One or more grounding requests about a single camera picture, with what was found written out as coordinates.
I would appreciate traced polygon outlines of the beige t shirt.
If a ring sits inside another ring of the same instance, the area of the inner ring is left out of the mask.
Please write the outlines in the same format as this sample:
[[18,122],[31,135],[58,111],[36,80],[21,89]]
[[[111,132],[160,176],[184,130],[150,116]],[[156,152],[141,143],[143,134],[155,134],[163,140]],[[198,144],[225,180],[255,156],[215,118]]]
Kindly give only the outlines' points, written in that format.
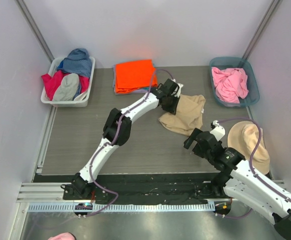
[[203,126],[203,112],[206,99],[203,95],[180,95],[176,114],[166,112],[158,121],[169,131],[190,136],[195,128]]

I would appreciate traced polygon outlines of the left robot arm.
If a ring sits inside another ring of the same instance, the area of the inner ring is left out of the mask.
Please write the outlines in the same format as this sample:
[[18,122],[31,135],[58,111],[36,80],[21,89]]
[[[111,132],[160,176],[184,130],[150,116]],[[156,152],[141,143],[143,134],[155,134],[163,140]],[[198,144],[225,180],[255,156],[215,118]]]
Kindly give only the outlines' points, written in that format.
[[85,200],[91,196],[100,170],[114,151],[129,140],[132,125],[136,120],[157,107],[167,113],[176,114],[183,86],[175,79],[168,78],[131,105],[122,109],[113,108],[110,111],[96,151],[71,181],[74,193],[80,199]]

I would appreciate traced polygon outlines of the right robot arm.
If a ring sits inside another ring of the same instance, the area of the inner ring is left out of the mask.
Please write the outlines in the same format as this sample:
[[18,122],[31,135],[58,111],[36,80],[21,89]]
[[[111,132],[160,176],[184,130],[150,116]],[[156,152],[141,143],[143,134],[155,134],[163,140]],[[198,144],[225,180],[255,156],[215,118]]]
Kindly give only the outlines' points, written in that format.
[[291,193],[256,168],[232,147],[223,147],[225,130],[216,126],[211,131],[196,128],[184,141],[185,149],[213,165],[219,173],[211,180],[211,191],[221,198],[237,199],[273,224],[276,232],[291,240]]

